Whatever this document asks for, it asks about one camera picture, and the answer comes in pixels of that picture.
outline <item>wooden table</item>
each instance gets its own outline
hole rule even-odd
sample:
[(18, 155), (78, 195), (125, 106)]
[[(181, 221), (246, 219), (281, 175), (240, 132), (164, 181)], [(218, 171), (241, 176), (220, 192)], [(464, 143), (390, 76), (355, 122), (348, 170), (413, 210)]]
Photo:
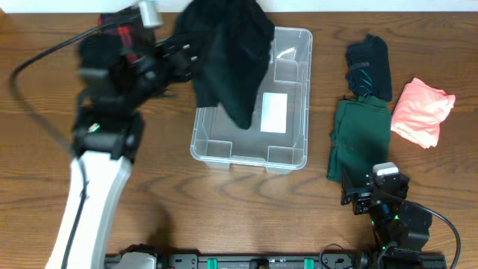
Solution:
[[(394, 99), (417, 76), (456, 95), (438, 146), (421, 147), (392, 134), (389, 160), (412, 181), (409, 199), (448, 217), (460, 231), (458, 268), (478, 265), (478, 14), (271, 13), (279, 26), (314, 35), (308, 163), (289, 175), (257, 167), (213, 169), (190, 156), (195, 96), (190, 84), (173, 99), (143, 106), (147, 122), (133, 174), (121, 196), (108, 252), (150, 243), (202, 253), (318, 253), (373, 243), (370, 218), (340, 205), (341, 186), (326, 180), (329, 133), (347, 92), (347, 45), (377, 34), (388, 44)], [(175, 14), (164, 14), (171, 31)], [(0, 267), (43, 268), (52, 251), (69, 190), (69, 156), (31, 122), (7, 93), (10, 71), (37, 53), (91, 28), (97, 15), (9, 15), (0, 22)], [(41, 60), (19, 78), (34, 107), (69, 136), (75, 47)], [(428, 251), (448, 264), (451, 230), (434, 219)]]

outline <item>green tape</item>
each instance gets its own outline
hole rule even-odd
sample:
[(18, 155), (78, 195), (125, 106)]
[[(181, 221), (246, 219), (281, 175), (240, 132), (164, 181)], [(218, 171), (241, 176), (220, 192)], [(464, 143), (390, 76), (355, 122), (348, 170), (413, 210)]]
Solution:
[(304, 259), (304, 269), (314, 269), (314, 260)]
[(208, 269), (217, 269), (216, 259), (208, 259)]

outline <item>dark cloth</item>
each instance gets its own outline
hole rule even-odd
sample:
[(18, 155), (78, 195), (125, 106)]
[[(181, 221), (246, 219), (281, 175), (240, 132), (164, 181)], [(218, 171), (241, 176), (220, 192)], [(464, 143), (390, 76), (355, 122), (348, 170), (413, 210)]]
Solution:
[(384, 100), (359, 96), (356, 101), (340, 101), (330, 134), (327, 179), (341, 182), (345, 169), (354, 187), (365, 186), (373, 166), (387, 162), (390, 126), (391, 114)]
[(380, 37), (368, 34), (364, 41), (352, 44), (346, 53), (349, 89), (356, 96), (377, 96), (391, 101), (391, 76), (388, 47)]
[(176, 20), (174, 34), (205, 32), (214, 38), (202, 71), (194, 74), (196, 104), (220, 102), (238, 127), (248, 129), (270, 60), (274, 24), (255, 0), (194, 0)]

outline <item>black cloth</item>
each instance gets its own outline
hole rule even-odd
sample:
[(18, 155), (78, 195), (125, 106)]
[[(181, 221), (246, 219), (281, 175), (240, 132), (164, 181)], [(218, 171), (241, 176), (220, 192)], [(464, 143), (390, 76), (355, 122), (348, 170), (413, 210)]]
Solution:
[(194, 0), (176, 20), (174, 34), (207, 32), (214, 37), (204, 67), (193, 77), (196, 104), (220, 102), (238, 127), (248, 129), (270, 60), (274, 24), (255, 0)]
[(391, 101), (391, 76), (388, 47), (380, 37), (368, 34), (364, 41), (352, 44), (346, 53), (349, 89), (357, 96), (373, 95)]

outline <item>green folded cloth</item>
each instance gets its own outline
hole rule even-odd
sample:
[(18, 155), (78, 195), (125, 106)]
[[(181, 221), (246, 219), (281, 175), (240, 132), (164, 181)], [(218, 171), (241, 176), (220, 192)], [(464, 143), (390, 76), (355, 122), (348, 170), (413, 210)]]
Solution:
[(387, 162), (390, 126), (386, 101), (375, 96), (340, 101), (335, 129), (330, 134), (332, 151), (327, 179), (342, 182), (345, 169), (354, 187), (365, 186), (366, 175), (371, 175), (373, 166)]

